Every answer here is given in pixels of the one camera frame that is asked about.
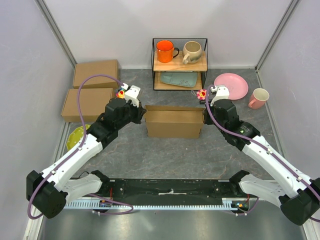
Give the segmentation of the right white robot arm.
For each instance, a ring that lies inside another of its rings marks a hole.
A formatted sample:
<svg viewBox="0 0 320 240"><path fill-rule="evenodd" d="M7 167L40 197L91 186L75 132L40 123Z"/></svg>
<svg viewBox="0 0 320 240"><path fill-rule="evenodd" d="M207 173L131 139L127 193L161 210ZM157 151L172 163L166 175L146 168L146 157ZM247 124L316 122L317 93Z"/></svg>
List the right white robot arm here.
<svg viewBox="0 0 320 240"><path fill-rule="evenodd" d="M215 125L225 140L255 160L276 183L261 180L246 171L229 184L235 197L244 193L262 198L279 207L292 223L301 226L307 220L319 222L314 214L320 209L320 180L312 179L281 156L249 122L239 119L229 99L205 103L204 122Z"/></svg>

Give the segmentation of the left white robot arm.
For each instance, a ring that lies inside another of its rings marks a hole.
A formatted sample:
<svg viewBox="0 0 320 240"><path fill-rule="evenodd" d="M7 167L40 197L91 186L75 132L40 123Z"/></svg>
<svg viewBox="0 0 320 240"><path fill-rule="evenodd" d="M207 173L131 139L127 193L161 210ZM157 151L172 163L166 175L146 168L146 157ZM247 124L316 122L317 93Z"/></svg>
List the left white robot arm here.
<svg viewBox="0 0 320 240"><path fill-rule="evenodd" d="M42 216L52 219L65 205L89 194L106 196L110 191L107 177L95 171L84 179L71 177L88 160L118 137L119 130L129 123L140 124L146 110L138 99L113 98L105 111L91 124L80 141L56 163L42 172L31 171L26 177L26 199Z"/></svg>

